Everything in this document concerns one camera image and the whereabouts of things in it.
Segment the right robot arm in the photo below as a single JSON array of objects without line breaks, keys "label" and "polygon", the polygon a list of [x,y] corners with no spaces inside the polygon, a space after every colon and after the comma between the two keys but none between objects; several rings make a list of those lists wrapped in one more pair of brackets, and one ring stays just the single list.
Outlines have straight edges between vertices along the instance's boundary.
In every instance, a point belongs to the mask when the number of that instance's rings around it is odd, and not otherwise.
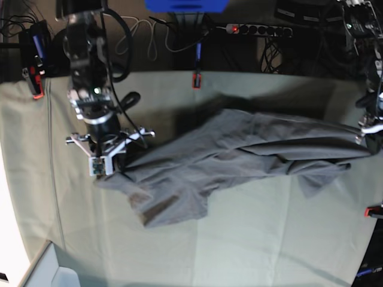
[{"label": "right robot arm", "polygon": [[129,144],[147,147],[146,138],[155,133],[138,127],[131,119],[133,130],[121,127],[119,115],[141,99],[137,92],[118,99],[114,84],[130,74],[132,59],[127,58],[122,73],[113,75],[105,24],[97,24],[110,16],[120,24],[128,44],[132,34],[120,15],[108,8],[106,1],[56,1],[56,19],[67,22],[63,51],[70,64],[67,96],[76,116],[86,125],[86,134],[73,133],[66,143],[76,144],[88,157],[90,176],[109,176],[115,172],[114,164],[128,152]]}]

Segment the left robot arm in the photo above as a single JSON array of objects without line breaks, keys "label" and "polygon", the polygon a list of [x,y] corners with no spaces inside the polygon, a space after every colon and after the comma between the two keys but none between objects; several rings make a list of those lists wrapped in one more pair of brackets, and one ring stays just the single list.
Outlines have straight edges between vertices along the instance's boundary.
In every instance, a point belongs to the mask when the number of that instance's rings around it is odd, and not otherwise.
[{"label": "left robot arm", "polygon": [[345,31],[364,60],[366,94],[355,106],[364,114],[358,122],[361,144],[366,136],[382,134],[382,1],[341,1]]}]

